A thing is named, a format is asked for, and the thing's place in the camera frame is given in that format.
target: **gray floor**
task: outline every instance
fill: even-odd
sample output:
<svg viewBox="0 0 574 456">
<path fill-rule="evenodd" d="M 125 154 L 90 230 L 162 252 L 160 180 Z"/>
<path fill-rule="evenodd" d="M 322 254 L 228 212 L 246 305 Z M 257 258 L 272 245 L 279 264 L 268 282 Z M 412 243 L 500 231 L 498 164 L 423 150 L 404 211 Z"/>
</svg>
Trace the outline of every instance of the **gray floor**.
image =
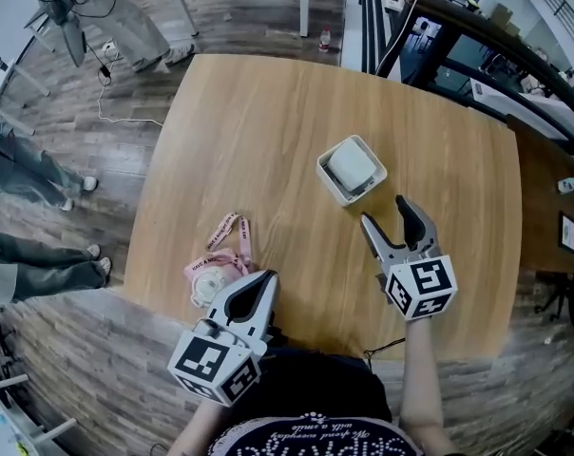
<svg viewBox="0 0 574 456">
<path fill-rule="evenodd" d="M 169 0 L 137 0 L 171 41 L 184 39 Z M 201 28 L 204 52 L 254 52 L 337 63 L 337 49 L 316 52 L 317 40 L 297 36 L 298 0 L 188 0 Z M 339 34 L 343 0 L 313 0 L 311 35 L 325 25 Z M 226 20 L 226 13 L 231 19 Z M 106 37 L 91 29 L 98 48 Z M 59 46 L 56 29 L 50 38 Z M 49 54 L 34 45 L 23 66 L 52 89 L 49 99 L 22 79 L 0 107 L 37 127 L 34 140 L 62 163 L 97 175 L 92 195 L 77 199 L 69 214 L 0 195 L 0 231 L 50 244 L 102 245 L 115 270 L 109 289 L 32 299 L 7 308 L 10 341 L 23 358 L 30 410 L 52 426 L 66 417 L 79 425 L 61 437 L 77 456 L 144 456 L 156 442 L 169 445 L 197 401 L 165 369 L 180 323 L 121 300 L 124 263 L 139 195 L 160 129 L 152 123 L 111 124 L 97 118 L 98 64 L 89 56 L 74 68 L 64 49 Z M 163 120 L 187 63 L 133 75 L 116 65 L 104 98 L 105 114 Z M 443 364 L 440 370 L 446 423 L 469 454 L 524 454 L 564 423 L 574 410 L 574 331 L 567 316 L 554 323 L 533 312 L 548 295 L 524 272 L 508 340 L 496 359 Z M 545 340 L 551 338 L 550 344 Z M 395 414 L 399 412 L 402 364 L 376 363 Z M 161 450 L 154 455 L 163 454 Z"/>
</svg>

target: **white shoe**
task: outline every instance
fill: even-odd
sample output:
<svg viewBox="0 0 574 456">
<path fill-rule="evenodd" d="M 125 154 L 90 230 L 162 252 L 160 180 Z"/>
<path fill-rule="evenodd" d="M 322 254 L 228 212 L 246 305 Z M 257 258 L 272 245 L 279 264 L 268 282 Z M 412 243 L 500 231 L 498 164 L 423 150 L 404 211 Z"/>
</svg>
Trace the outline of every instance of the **white shoe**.
<svg viewBox="0 0 574 456">
<path fill-rule="evenodd" d="M 161 61 L 161 57 L 157 57 L 156 59 L 142 59 L 133 65 L 134 72 L 142 72 L 144 69 L 148 69 L 159 63 Z"/>
<path fill-rule="evenodd" d="M 109 276 L 109 271 L 112 270 L 112 261 L 107 258 L 107 256 L 104 256 L 99 262 L 99 265 L 104 269 L 105 275 Z"/>
<path fill-rule="evenodd" d="M 99 184 L 99 181 L 93 178 L 92 176 L 86 176 L 83 180 L 83 189 L 85 191 L 94 191 Z"/>
<path fill-rule="evenodd" d="M 99 245 L 90 245 L 86 251 L 90 253 L 90 258 L 92 260 L 96 260 L 101 254 L 101 247 Z"/>
<path fill-rule="evenodd" d="M 66 202 L 64 203 L 63 206 L 61 206 L 61 209 L 63 211 L 71 211 L 74 207 L 74 200 L 73 199 L 67 199 Z"/>
<path fill-rule="evenodd" d="M 169 51 L 168 56 L 164 58 L 164 63 L 167 66 L 174 66 L 184 59 L 187 59 L 192 54 L 194 54 L 194 44 L 190 44 L 189 47 L 173 47 Z"/>
</svg>

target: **desk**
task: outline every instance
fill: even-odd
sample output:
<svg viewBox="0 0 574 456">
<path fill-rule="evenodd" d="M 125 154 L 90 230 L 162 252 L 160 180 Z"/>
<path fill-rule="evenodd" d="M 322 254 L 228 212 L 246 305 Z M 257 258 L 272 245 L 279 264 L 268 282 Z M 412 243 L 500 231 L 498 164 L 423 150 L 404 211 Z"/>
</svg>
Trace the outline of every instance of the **desk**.
<svg viewBox="0 0 574 456">
<path fill-rule="evenodd" d="M 524 268 L 574 274 L 574 254 L 558 246 L 560 211 L 574 219 L 574 191 L 561 195 L 557 182 L 574 177 L 574 159 L 527 123 L 509 115 L 522 178 Z"/>
<path fill-rule="evenodd" d="M 316 158 L 352 134 L 389 176 L 343 209 L 316 176 Z M 379 264 L 359 227 L 365 210 L 400 240 L 397 193 L 433 218 L 458 278 L 458 296 L 433 320 L 438 355 L 497 355 L 519 268 L 512 132 L 428 92 L 356 71 L 196 56 L 145 180 L 123 296 L 195 322 L 202 311 L 190 303 L 183 267 L 203 252 L 221 218 L 238 211 L 251 220 L 254 261 L 280 275 L 275 324 L 294 344 L 360 356 L 404 331 L 379 290 Z"/>
</svg>

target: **water bottle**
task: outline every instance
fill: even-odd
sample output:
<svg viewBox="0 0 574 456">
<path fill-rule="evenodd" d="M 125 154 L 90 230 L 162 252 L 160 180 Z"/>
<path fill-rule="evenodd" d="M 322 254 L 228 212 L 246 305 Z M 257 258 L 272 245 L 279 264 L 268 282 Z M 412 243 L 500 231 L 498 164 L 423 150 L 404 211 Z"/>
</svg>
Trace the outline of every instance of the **water bottle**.
<svg viewBox="0 0 574 456">
<path fill-rule="evenodd" d="M 567 194 L 574 191 L 574 178 L 560 180 L 557 183 L 557 188 L 562 194 Z"/>
<path fill-rule="evenodd" d="M 332 42 L 332 34 L 329 32 L 329 28 L 326 27 L 321 32 L 321 38 L 318 42 L 318 51 L 327 52 L 329 50 L 329 44 Z"/>
</svg>

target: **blue jeans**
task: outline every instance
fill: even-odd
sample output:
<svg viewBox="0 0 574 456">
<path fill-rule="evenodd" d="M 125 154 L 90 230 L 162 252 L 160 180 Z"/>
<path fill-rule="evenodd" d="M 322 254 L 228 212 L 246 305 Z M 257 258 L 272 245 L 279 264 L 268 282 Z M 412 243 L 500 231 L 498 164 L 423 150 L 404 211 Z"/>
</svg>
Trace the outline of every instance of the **blue jeans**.
<svg viewBox="0 0 574 456">
<path fill-rule="evenodd" d="M 72 248 L 51 248 L 40 241 L 0 233 L 0 263 L 16 263 L 13 302 L 67 291 L 98 289 L 106 275 L 90 253 Z"/>
</svg>

